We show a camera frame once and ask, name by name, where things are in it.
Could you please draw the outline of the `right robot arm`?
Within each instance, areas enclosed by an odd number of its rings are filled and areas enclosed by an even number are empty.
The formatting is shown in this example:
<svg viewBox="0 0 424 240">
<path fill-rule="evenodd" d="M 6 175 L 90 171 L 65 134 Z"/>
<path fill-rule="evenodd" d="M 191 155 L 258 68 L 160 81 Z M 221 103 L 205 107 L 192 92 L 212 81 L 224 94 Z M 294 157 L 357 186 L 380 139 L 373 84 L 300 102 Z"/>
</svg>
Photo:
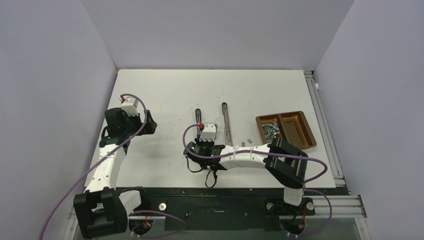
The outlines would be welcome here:
<svg viewBox="0 0 424 240">
<path fill-rule="evenodd" d="M 206 147 L 190 142 L 183 155 L 199 164 L 201 169 L 214 173 L 235 168 L 266 169 L 284 186 L 283 209 L 295 214 L 303 206 L 307 161 L 295 157 L 307 158 L 308 155 L 284 140 L 275 139 L 271 143 L 251 147 Z"/>
</svg>

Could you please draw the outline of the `blue stapler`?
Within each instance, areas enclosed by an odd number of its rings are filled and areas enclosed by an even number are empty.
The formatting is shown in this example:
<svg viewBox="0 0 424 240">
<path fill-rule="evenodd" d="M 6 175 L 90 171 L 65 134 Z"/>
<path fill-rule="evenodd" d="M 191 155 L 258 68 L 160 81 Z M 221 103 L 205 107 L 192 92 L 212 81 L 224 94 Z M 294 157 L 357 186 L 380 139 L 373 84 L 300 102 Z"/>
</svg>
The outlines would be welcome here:
<svg viewBox="0 0 424 240">
<path fill-rule="evenodd" d="M 197 108 L 195 110 L 195 120 L 196 120 L 196 124 L 197 124 L 196 138 L 199 138 L 201 136 L 202 130 L 203 130 L 203 128 L 202 128 L 202 126 L 203 126 L 203 124 L 202 124 L 202 112 L 201 112 L 201 110 L 199 108 Z"/>
</svg>

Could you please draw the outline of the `silver black stapler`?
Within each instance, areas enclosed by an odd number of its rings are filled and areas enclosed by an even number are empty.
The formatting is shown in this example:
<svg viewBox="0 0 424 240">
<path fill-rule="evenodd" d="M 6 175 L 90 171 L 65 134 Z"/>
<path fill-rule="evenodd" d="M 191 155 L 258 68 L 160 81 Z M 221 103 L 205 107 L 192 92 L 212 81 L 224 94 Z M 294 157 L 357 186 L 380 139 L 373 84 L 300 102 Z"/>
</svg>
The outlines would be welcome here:
<svg viewBox="0 0 424 240">
<path fill-rule="evenodd" d="M 228 115 L 228 104 L 226 102 L 223 102 L 221 104 L 222 114 L 224 118 L 224 139 L 225 144 L 229 146 L 233 146 L 233 138 L 231 133 L 231 127 L 230 127 L 230 121 L 229 121 L 229 115 Z"/>
</svg>

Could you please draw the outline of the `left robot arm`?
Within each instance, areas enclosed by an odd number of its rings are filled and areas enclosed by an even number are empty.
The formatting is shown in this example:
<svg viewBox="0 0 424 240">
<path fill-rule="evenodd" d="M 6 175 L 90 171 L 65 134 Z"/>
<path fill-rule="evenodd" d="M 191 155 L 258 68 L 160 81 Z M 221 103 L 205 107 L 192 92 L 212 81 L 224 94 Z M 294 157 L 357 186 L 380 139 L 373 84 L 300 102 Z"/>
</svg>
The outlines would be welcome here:
<svg viewBox="0 0 424 240">
<path fill-rule="evenodd" d="M 85 240 L 124 233 L 132 212 L 143 215 L 148 211 L 149 201 L 141 196 L 141 186 L 116 189 L 131 137 L 155 133 L 157 124 L 150 111 L 144 113 L 145 119 L 142 120 L 137 110 L 116 107 L 105 111 L 107 125 L 99 142 L 99 164 L 83 193 L 73 199 L 80 232 Z"/>
</svg>

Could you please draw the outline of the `brown plastic divided tray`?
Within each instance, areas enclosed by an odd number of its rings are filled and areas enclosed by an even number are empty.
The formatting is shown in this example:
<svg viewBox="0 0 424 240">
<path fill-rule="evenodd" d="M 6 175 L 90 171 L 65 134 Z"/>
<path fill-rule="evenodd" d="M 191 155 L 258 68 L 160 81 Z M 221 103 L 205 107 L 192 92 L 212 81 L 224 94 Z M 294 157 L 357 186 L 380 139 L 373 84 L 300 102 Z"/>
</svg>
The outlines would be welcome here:
<svg viewBox="0 0 424 240">
<path fill-rule="evenodd" d="M 302 111 L 274 113 L 261 115 L 255 118 L 259 135 L 264 144 L 266 143 L 262 124 L 276 122 L 280 128 L 283 140 L 291 145 L 307 150 L 317 146 L 316 139 L 312 133 L 305 114 Z"/>
</svg>

